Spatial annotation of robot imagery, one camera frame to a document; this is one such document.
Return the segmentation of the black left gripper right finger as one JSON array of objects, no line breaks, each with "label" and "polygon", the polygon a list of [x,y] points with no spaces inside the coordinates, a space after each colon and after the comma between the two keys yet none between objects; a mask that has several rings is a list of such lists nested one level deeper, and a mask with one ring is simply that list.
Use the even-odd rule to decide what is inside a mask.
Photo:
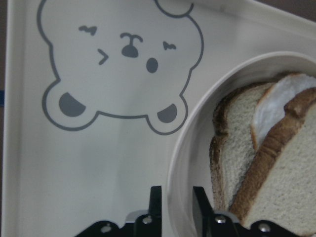
[{"label": "black left gripper right finger", "polygon": [[193,186],[193,220],[198,237],[211,237],[211,217],[214,212],[203,187]]}]

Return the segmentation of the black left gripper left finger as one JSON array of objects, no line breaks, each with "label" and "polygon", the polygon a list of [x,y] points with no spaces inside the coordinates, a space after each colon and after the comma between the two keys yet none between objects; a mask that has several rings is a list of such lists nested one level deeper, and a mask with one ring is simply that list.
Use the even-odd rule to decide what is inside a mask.
[{"label": "black left gripper left finger", "polygon": [[162,236],[162,189],[161,186],[152,186],[148,215],[152,222],[149,224],[149,237]]}]

